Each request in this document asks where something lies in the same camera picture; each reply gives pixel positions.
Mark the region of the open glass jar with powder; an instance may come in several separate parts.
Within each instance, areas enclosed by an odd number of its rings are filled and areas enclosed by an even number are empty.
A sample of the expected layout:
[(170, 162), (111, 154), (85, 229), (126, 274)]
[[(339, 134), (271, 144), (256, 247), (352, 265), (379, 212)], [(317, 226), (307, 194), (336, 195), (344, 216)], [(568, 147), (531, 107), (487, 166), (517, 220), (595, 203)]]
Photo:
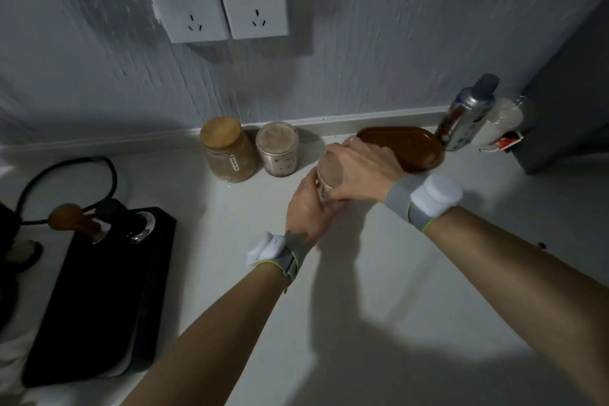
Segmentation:
[(255, 143), (266, 172), (283, 178), (297, 171), (299, 142), (293, 125), (281, 121), (264, 125), (256, 134)]

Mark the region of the glass jar with wooden lid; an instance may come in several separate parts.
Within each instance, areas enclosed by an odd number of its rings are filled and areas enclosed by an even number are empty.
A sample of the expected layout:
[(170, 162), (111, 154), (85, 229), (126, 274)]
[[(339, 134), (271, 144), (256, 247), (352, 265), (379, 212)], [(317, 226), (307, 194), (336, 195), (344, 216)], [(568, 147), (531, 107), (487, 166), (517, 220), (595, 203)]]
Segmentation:
[(216, 177), (231, 184), (247, 180), (259, 168), (258, 153), (240, 122), (219, 116), (200, 130), (209, 168)]

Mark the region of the person's left forearm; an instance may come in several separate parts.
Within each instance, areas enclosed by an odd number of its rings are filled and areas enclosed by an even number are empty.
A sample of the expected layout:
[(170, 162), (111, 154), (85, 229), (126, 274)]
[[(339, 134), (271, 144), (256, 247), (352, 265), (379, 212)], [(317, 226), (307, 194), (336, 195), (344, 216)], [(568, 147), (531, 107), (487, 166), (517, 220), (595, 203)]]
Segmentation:
[(289, 279), (255, 267), (204, 311), (121, 406), (224, 406)]

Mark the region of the silver spray can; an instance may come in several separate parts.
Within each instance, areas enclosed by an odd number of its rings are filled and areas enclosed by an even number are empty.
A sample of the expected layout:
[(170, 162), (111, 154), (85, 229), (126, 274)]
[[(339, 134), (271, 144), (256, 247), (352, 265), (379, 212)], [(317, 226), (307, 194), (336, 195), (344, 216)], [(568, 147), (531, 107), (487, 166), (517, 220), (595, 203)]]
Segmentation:
[(457, 151), (470, 143), (495, 105), (494, 93), (500, 81), (498, 76), (484, 73), (473, 86), (459, 92), (435, 131), (445, 152)]

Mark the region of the white wall socket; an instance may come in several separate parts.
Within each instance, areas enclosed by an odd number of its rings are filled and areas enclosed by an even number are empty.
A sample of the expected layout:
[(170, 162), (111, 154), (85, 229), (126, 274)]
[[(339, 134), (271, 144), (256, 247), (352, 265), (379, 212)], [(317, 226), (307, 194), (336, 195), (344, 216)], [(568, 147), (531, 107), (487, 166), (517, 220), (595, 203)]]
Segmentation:
[(287, 0), (222, 0), (235, 40), (289, 35)]
[(229, 40), (221, 0), (152, 0), (172, 43)]

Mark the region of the black appliance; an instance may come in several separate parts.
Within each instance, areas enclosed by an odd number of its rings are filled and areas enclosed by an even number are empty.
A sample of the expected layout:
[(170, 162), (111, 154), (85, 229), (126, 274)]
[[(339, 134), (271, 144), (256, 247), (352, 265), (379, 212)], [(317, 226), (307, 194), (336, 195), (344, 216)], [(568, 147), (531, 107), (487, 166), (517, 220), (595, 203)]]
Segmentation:
[(9, 324), (19, 298), (18, 275), (42, 257), (39, 241), (17, 241), (21, 217), (0, 202), (0, 333)]

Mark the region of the grey wristband with white tracker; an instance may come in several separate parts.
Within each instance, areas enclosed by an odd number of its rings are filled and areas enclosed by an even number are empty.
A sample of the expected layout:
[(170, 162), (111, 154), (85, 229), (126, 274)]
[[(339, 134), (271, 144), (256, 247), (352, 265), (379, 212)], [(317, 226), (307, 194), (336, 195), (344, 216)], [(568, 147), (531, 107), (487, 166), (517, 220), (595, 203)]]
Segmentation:
[(291, 285), (313, 247), (307, 236), (300, 233), (274, 235), (264, 232), (260, 242), (248, 251), (247, 264), (250, 267), (273, 264), (281, 269)]
[(384, 205), (420, 232), (463, 199), (463, 189), (453, 179), (432, 173), (407, 175), (390, 187)]

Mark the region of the brown oval tray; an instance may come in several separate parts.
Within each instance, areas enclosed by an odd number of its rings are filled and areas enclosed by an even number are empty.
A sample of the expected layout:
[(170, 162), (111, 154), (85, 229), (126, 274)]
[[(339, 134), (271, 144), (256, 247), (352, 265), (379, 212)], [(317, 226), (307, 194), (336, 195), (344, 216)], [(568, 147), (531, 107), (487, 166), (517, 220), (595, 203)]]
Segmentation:
[(445, 151), (438, 138), (428, 130), (415, 126), (377, 126), (360, 130), (354, 137), (364, 143), (390, 148), (401, 168), (410, 174), (430, 172), (445, 160)]

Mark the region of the white bottle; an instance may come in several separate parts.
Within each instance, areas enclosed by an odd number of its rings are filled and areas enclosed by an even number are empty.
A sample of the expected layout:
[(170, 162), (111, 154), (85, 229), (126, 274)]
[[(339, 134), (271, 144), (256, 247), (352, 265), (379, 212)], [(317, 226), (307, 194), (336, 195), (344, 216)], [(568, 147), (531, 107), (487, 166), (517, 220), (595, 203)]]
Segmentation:
[(536, 124), (537, 115), (537, 106), (527, 96), (499, 98), (479, 126), (471, 144), (477, 149), (485, 147), (509, 131), (519, 131), (524, 136)]

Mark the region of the black tamping mat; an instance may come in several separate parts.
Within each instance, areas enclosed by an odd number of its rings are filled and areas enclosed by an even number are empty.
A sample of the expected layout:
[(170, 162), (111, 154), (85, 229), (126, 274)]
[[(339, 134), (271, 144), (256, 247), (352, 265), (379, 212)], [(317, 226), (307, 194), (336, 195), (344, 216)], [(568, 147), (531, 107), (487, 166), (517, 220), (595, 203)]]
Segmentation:
[(159, 207), (130, 214), (151, 229), (139, 242), (118, 235), (117, 223), (98, 242), (73, 233), (21, 374), (26, 388), (151, 367), (177, 221)]

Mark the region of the red and white packet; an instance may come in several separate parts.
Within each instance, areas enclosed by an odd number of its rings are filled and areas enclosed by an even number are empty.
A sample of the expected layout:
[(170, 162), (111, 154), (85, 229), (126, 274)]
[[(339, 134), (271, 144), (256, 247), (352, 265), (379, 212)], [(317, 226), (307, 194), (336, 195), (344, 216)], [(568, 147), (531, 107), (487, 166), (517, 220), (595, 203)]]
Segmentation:
[(523, 139), (524, 136), (521, 132), (509, 131), (497, 141), (492, 142), (490, 145), (480, 147), (479, 151), (483, 153), (500, 153), (503, 151), (509, 152), (513, 146), (519, 144)]

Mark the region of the glass jar with brown powder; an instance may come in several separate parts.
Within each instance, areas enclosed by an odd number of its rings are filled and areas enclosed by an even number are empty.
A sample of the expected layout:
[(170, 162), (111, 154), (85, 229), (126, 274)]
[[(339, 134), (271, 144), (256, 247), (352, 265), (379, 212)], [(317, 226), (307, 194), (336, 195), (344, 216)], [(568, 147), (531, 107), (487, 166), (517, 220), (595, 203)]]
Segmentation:
[(331, 201), (331, 192), (344, 180), (344, 168), (339, 157), (326, 151), (316, 165), (317, 191), (320, 201)]

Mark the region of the person's right hand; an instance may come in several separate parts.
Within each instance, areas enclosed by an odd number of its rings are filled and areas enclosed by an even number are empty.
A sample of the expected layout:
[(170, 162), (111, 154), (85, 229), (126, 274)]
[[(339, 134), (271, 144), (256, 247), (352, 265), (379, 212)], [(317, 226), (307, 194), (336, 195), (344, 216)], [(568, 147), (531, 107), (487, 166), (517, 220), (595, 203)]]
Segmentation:
[(407, 177), (393, 151), (353, 136), (343, 143), (325, 147), (337, 156), (343, 169), (340, 185), (330, 192), (332, 200), (373, 200), (385, 203), (391, 187)]

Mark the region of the person's left hand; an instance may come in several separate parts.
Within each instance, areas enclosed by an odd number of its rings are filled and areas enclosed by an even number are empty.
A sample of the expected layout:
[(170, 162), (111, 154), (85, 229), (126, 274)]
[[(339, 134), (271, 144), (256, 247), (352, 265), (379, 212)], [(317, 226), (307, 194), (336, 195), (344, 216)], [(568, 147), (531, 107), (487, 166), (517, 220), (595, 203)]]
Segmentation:
[(287, 207), (287, 213), (285, 216), (285, 232), (300, 233), (306, 235), (309, 242), (312, 243), (313, 246), (316, 246), (318, 241), (328, 230), (332, 221), (337, 216), (338, 214), (333, 218), (298, 218), (296, 189)]

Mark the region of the dark grey cabinet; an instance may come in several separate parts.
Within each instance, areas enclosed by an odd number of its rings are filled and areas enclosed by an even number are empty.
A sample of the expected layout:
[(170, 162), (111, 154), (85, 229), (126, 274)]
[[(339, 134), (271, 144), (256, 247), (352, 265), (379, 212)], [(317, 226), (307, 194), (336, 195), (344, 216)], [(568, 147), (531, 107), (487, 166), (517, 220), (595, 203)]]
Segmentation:
[(609, 0), (523, 89), (537, 119), (512, 151), (527, 175), (566, 157), (609, 154)]

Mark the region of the person's right forearm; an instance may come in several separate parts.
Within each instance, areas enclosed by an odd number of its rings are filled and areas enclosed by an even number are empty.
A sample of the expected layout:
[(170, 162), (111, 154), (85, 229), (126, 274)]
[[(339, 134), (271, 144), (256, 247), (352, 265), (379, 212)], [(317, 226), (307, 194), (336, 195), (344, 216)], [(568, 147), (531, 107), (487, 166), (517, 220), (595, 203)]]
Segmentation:
[(529, 347), (609, 406), (609, 288), (462, 208), (422, 232)]

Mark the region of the wooden knob coffee tamper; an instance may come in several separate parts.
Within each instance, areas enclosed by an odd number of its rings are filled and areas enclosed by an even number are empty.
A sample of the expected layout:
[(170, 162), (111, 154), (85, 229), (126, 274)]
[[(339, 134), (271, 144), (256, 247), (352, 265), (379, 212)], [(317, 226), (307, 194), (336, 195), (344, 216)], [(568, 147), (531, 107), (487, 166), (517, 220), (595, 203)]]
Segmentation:
[(102, 241), (106, 232), (102, 225), (77, 204), (65, 203), (53, 209), (47, 224), (55, 231), (73, 231), (87, 236), (93, 244)]

